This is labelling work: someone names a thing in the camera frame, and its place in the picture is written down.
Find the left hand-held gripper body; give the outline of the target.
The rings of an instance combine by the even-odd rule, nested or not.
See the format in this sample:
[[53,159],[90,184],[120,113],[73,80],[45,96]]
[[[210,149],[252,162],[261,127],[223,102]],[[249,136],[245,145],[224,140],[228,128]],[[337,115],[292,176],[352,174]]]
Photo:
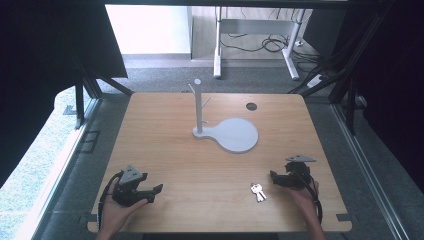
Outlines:
[[141,173],[133,166],[128,165],[122,172],[118,183],[113,190],[112,198],[121,206],[130,207],[140,200],[146,199],[149,203],[153,203],[154,197],[141,198],[136,196],[140,182]]

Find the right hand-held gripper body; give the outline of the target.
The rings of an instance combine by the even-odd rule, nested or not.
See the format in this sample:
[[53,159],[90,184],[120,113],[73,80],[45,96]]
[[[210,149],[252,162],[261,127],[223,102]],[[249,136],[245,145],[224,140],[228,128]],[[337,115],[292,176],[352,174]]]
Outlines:
[[285,165],[286,173],[288,174],[288,187],[303,189],[310,184],[312,177],[308,162],[316,162],[316,159],[298,154],[287,157],[288,163]]

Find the silver bunch of keys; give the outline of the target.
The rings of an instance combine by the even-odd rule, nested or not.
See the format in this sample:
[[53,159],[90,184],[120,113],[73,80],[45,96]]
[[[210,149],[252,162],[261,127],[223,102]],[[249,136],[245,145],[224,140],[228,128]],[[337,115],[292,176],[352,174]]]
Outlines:
[[263,187],[259,183],[252,183],[250,186],[251,192],[256,196],[258,202],[263,202],[267,199],[267,196],[263,192]]

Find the grey key stand with pegs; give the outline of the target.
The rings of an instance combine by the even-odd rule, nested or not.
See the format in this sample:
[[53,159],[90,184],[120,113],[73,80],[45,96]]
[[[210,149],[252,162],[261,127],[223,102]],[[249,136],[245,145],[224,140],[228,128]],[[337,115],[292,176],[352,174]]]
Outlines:
[[208,104],[210,98],[202,100],[202,81],[200,79],[195,79],[188,86],[195,99],[196,126],[192,130],[194,137],[213,140],[225,151],[235,154],[246,153],[256,146],[259,140],[258,129],[245,118],[227,118],[215,126],[207,127],[207,121],[203,119],[203,108]]

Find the person's right hand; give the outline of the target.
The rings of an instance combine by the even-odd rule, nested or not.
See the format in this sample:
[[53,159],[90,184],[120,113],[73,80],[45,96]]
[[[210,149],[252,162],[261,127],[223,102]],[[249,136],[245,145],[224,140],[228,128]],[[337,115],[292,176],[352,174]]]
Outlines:
[[304,216],[317,216],[317,207],[307,188],[302,190],[288,188],[287,192]]

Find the person's left hand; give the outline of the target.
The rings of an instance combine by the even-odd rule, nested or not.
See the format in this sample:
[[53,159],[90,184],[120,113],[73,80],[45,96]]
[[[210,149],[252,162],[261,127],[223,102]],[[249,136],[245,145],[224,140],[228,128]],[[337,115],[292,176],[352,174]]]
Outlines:
[[123,207],[119,205],[112,198],[113,190],[118,181],[119,180],[115,178],[107,190],[102,208],[101,226],[99,231],[112,231],[117,234],[125,225],[127,219],[148,203],[147,200],[143,199],[130,207]]

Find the white power strip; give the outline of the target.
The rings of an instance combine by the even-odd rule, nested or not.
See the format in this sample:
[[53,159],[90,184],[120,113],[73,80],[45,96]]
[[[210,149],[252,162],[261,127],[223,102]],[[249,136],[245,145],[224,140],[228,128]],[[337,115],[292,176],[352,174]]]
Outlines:
[[316,86],[317,84],[319,84],[320,82],[322,82],[324,79],[325,79],[324,75],[318,74],[317,76],[315,76],[312,80],[310,80],[307,83],[307,87],[312,88],[312,87]]

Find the black curtain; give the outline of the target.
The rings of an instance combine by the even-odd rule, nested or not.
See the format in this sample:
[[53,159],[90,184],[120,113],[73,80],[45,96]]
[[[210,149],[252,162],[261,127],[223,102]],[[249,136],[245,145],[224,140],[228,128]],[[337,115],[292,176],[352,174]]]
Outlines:
[[[424,0],[392,0],[352,71],[367,105],[364,118],[424,193]],[[362,9],[313,10],[303,38],[325,60],[356,48]]]
[[0,187],[61,91],[127,73],[104,4],[0,0]]

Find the black metal frame stand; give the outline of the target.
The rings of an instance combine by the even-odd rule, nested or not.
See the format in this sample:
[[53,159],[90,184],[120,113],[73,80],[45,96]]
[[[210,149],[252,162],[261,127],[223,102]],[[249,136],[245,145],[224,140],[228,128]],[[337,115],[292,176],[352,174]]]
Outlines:
[[[345,125],[352,134],[355,111],[355,70],[365,56],[368,46],[378,28],[396,0],[346,0],[342,8],[315,9],[312,13],[313,40],[328,41],[330,50],[324,51],[319,61],[303,81],[289,94],[300,94],[307,98],[330,85],[334,85],[328,96],[333,104],[347,96]],[[312,88],[307,83],[318,74],[325,79]]]
[[102,90],[98,80],[102,80],[127,96],[131,96],[133,91],[116,81],[116,78],[127,78],[127,71],[121,57],[117,63],[101,63],[95,60],[93,64],[84,62],[80,57],[72,58],[72,70],[75,87],[76,103],[76,123],[75,128],[80,129],[86,122],[84,110],[84,93],[87,92],[91,98],[99,99]]

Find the white metal desk frame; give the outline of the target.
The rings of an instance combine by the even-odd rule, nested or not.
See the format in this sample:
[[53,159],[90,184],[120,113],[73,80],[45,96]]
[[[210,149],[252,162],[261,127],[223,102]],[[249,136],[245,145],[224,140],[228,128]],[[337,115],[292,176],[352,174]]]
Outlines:
[[221,35],[222,34],[253,34],[253,35],[283,35],[289,37],[288,46],[281,50],[290,76],[299,79],[298,71],[292,60],[292,51],[297,41],[298,33],[303,23],[305,9],[299,9],[294,20],[257,20],[222,18],[222,8],[215,10],[216,44],[213,61],[213,76],[221,77]]

